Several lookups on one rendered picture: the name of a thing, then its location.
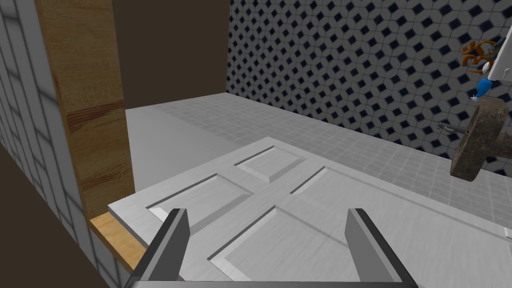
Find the white panelled door leaf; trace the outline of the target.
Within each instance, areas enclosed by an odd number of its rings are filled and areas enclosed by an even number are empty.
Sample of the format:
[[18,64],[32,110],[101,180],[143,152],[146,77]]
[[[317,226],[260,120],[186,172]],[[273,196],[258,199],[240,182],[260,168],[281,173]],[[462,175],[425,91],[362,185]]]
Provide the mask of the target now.
[[502,226],[269,137],[108,206],[145,246],[186,209],[186,281],[357,281],[357,208],[421,288],[512,288]]

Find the orange wall ornament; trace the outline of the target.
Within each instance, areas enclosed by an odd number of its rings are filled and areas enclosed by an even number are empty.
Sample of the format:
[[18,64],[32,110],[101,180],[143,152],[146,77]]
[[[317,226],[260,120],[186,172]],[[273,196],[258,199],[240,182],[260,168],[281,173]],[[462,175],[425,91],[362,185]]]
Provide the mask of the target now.
[[462,66],[481,68],[470,70],[470,73],[485,74],[491,70],[499,52],[499,41],[471,41],[462,48]]

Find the blue and white bottle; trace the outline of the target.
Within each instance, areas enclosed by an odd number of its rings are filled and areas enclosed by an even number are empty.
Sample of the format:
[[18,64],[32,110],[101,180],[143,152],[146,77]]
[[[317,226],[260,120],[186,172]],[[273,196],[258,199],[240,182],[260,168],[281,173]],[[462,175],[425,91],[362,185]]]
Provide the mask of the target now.
[[479,98],[485,96],[488,91],[491,89],[493,82],[487,78],[483,78],[476,86],[476,95],[473,95],[470,99],[473,101],[477,101]]

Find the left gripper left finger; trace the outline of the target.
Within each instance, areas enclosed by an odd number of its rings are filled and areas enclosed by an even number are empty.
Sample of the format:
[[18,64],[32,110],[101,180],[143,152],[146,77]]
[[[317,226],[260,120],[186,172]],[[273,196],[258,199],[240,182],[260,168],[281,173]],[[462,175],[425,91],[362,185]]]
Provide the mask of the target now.
[[128,281],[177,281],[189,238],[187,210],[173,209],[157,231]]

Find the white mirror cabinet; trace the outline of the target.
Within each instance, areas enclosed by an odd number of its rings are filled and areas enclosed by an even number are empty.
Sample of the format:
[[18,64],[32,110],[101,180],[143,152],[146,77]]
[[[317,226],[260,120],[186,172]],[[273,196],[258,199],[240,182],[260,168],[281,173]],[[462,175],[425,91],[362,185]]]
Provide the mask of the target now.
[[501,38],[488,51],[494,56],[494,62],[486,70],[486,78],[490,81],[512,82],[512,36]]

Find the brown stone pedestal sink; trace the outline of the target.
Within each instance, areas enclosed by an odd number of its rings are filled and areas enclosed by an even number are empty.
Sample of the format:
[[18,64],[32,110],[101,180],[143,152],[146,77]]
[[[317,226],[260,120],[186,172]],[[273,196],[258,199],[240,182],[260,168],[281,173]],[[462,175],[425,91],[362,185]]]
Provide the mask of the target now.
[[437,129],[462,134],[451,160],[450,175],[472,182],[488,157],[512,159],[512,135],[502,131],[509,108],[499,98],[483,96],[466,128],[444,122]]

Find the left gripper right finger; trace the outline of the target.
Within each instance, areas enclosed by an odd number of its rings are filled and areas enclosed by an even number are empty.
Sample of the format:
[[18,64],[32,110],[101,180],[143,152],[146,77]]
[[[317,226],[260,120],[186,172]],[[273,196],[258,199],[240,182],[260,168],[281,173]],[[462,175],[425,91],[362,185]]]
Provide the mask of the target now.
[[395,251],[362,208],[348,210],[344,236],[361,282],[412,281]]

